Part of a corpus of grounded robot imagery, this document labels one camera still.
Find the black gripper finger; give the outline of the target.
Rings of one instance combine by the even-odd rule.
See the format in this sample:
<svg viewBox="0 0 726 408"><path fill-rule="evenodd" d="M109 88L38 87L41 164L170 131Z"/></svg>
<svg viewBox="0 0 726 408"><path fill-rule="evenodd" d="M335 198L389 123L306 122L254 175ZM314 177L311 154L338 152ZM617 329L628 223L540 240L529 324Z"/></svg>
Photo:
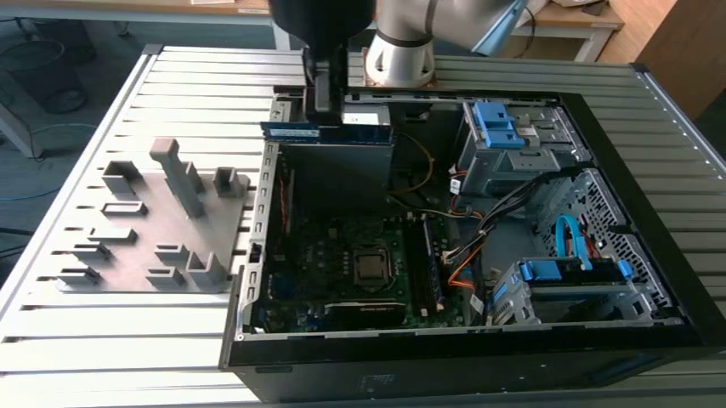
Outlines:
<svg viewBox="0 0 726 408"><path fill-rule="evenodd" d="M342 123L346 87L346 48L333 47L314 59L314 113L315 122L334 126Z"/></svg>
<svg viewBox="0 0 726 408"><path fill-rule="evenodd" d="M305 68L306 86L303 96L303 109L306 120L314 122L315 117L315 60L311 52L311 48L305 46L302 49L302 61Z"/></svg>

